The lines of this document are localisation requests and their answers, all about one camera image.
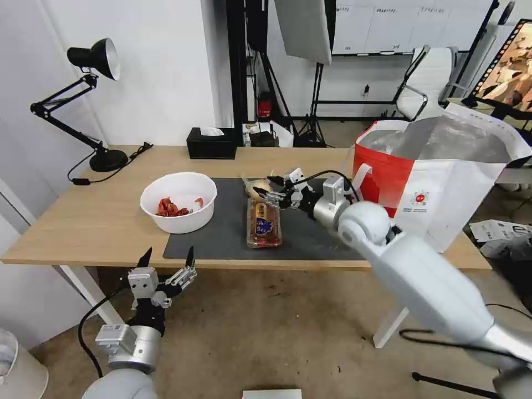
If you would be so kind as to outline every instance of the white chair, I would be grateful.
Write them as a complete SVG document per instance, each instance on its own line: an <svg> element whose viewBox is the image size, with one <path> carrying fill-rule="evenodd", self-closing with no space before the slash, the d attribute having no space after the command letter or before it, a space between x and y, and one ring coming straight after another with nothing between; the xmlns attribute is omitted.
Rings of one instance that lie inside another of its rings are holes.
<svg viewBox="0 0 532 399"><path fill-rule="evenodd" d="M408 67L403 83L395 96L397 109L410 122L417 119L441 116L443 108L439 99L450 83L456 64L456 49L430 48L414 50L413 62Z"/></svg>

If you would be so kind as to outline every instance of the lamp shade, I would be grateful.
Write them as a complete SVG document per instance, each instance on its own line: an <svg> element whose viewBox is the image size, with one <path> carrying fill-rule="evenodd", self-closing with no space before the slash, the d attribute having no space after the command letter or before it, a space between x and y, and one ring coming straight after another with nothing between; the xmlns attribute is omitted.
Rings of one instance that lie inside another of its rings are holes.
<svg viewBox="0 0 532 399"><path fill-rule="evenodd" d="M120 79L120 63L116 48L111 39L97 41L88 48L70 47L66 57L71 64L79 68L95 68L109 79Z"/></svg>

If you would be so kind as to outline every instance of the black desk lamp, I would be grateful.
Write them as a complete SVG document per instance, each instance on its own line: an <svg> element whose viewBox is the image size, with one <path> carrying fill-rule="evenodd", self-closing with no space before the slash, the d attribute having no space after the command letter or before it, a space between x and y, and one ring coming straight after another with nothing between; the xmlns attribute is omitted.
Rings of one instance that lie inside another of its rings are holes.
<svg viewBox="0 0 532 399"><path fill-rule="evenodd" d="M91 68L96 69L103 76L118 80L120 78L120 64L118 56L116 55L115 45L109 38L97 41L90 49L71 47L66 52L68 60L79 67L83 73L86 73L81 79L59 90L44 100L32 104L31 112L38 117L41 117L52 125L67 132L69 135L75 137L79 141L92 147L96 154L90 159L89 164L92 170L96 172L110 172L121 169L126 166L128 158L127 155L120 150L108 150L104 147L101 141L93 139L77 131L67 124L57 120L52 116L52 112L63 105L81 97L85 93L96 88L98 76L94 74ZM79 84L85 83L89 87L84 90L66 98L58 98L61 94L76 87Z"/></svg>

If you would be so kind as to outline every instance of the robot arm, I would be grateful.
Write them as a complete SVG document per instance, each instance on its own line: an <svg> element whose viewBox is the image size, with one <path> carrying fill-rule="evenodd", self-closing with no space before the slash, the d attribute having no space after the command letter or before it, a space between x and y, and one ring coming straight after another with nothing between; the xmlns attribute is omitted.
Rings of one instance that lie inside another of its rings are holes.
<svg viewBox="0 0 532 399"><path fill-rule="evenodd" d="M159 346L165 333L165 310L197 276L194 248L188 251L185 268L163 283L155 268L148 267L151 248L127 276L135 315L126 324L105 324L96 344L108 355L112 369L95 381L82 399L157 399L149 374L155 371Z"/></svg>
<svg viewBox="0 0 532 399"><path fill-rule="evenodd" d="M297 181L293 179L295 171ZM358 251L386 288L426 327L459 344L509 354L468 351L478 361L499 370L525 368L520 377L532 381L530 340L498 325L478 288L422 239L403 232L383 207L371 202L350 204L341 177L325 180L323 194L307 185L298 168L269 179L283 189L256 190L266 202L279 208L289 204L306 212ZM505 384L498 378L495 385L501 390Z"/></svg>

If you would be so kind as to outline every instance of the paper bag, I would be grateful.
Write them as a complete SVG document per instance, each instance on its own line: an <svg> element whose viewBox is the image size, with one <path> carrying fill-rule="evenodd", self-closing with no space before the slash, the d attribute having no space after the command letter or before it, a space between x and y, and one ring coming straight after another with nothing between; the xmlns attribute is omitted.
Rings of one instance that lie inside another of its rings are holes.
<svg viewBox="0 0 532 399"><path fill-rule="evenodd" d="M441 117L373 124L356 141L353 181L364 200L443 252L504 167L530 155L507 123L449 104Z"/></svg>

